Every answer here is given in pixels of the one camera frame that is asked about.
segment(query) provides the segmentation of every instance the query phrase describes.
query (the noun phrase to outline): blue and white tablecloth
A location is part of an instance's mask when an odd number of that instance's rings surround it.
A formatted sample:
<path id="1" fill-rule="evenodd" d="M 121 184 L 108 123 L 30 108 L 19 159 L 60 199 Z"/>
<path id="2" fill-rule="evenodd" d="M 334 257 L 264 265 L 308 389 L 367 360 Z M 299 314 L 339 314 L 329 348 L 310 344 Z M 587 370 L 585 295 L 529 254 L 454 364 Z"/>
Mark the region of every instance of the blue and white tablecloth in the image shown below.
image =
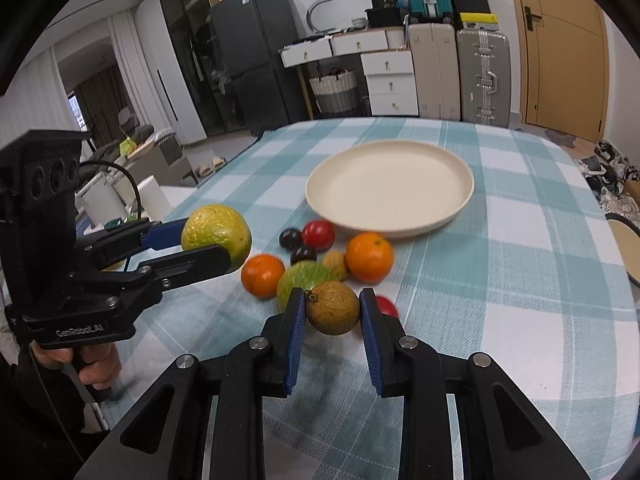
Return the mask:
<path id="1" fill-rule="evenodd" d="M 298 123 L 236 158 L 171 219 L 223 202 L 244 215 L 252 254 L 287 261 L 279 233 L 314 218 L 304 197 L 309 173 L 327 156 L 377 139 L 451 150 L 471 167 L 476 190 L 443 229 L 394 243 L 396 262 L 376 293 L 395 301 L 407 333 L 438 352 L 492 355 L 591 478 L 611 476 L 626 458 L 638 412 L 638 322 L 603 213 L 553 143 L 430 120 Z M 225 354 L 274 313 L 274 300 L 250 296 L 239 272 L 165 294 L 141 315 L 135 337 L 118 344 L 124 368 L 117 402 L 103 405 L 108 419 L 118 420 L 176 356 Z M 450 414 L 460 476 L 451 403 Z M 395 479 L 401 426 L 402 400 L 376 397 L 358 331 L 332 338 L 309 329 L 292 397 L 264 402 L 268 478 Z"/>

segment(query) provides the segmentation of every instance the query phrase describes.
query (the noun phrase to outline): human hand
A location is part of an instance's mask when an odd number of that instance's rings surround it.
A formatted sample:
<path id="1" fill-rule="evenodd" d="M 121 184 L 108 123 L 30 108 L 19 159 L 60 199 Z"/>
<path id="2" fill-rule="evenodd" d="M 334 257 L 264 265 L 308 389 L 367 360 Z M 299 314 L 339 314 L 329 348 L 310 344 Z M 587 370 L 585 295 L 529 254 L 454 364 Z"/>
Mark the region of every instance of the human hand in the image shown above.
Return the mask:
<path id="1" fill-rule="evenodd" d="M 31 343 L 31 348 L 37 361 L 49 370 L 57 370 L 60 364 L 70 363 L 74 357 L 74 350 L 71 348 L 43 350 L 35 341 Z M 82 360 L 87 363 L 87 366 L 78 372 L 82 384 L 90 384 L 96 390 L 111 386 L 122 369 L 116 345 L 103 343 L 83 346 L 79 351 Z"/>

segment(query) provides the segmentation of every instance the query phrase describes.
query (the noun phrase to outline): silver suitcase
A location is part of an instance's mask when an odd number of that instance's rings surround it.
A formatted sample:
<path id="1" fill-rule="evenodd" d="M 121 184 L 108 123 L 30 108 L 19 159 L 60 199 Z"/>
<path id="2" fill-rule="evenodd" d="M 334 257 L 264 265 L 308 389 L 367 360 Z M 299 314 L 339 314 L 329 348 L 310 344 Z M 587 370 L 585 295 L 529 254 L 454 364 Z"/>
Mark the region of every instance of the silver suitcase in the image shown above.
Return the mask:
<path id="1" fill-rule="evenodd" d="M 507 37 L 490 30 L 459 30 L 457 40 L 462 120 L 507 128 L 511 114 Z"/>
<path id="2" fill-rule="evenodd" d="M 409 25 L 418 113 L 428 119 L 460 120 L 460 76 L 451 25 Z"/>

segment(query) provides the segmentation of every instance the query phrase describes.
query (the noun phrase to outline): metal screw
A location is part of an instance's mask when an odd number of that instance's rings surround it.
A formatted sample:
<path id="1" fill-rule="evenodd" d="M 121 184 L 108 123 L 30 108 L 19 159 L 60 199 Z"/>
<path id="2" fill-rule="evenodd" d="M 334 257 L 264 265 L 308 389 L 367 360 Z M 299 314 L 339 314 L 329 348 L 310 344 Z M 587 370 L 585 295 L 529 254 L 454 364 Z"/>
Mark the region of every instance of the metal screw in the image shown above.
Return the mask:
<path id="1" fill-rule="evenodd" d="M 491 364 L 491 358 L 482 352 L 474 354 L 474 363 L 482 368 L 487 368 Z"/>
<path id="2" fill-rule="evenodd" d="M 196 359 L 191 354 L 184 354 L 175 360 L 175 365 L 184 370 L 193 366 L 194 362 L 196 362 Z"/>
<path id="3" fill-rule="evenodd" d="M 412 335 L 403 335 L 398 340 L 398 343 L 402 348 L 407 348 L 409 350 L 418 346 L 418 340 Z"/>
<path id="4" fill-rule="evenodd" d="M 262 350 L 263 348 L 266 348 L 268 344 L 268 339 L 260 335 L 258 337 L 252 337 L 251 339 L 249 339 L 249 346 L 253 350 Z"/>

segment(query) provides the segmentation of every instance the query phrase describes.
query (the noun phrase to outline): curtain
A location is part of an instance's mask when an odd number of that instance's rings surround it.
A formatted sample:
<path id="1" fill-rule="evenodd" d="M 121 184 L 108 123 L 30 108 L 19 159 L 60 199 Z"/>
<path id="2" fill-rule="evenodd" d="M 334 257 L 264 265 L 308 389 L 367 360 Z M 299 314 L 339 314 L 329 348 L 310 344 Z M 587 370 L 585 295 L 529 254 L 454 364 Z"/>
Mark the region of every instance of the curtain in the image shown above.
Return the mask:
<path id="1" fill-rule="evenodd" d="M 53 47 L 20 67 L 0 97 L 0 148 L 31 129 L 79 130 Z"/>
<path id="2" fill-rule="evenodd" d="M 107 24 L 118 67 L 140 125 L 151 124 L 156 132 L 169 128 L 171 124 L 146 65 L 131 11 L 127 9 L 109 16 Z"/>
<path id="3" fill-rule="evenodd" d="M 127 91 L 117 66 L 112 65 L 81 82 L 74 92 L 96 148 L 124 140 L 118 112 L 127 106 Z"/>

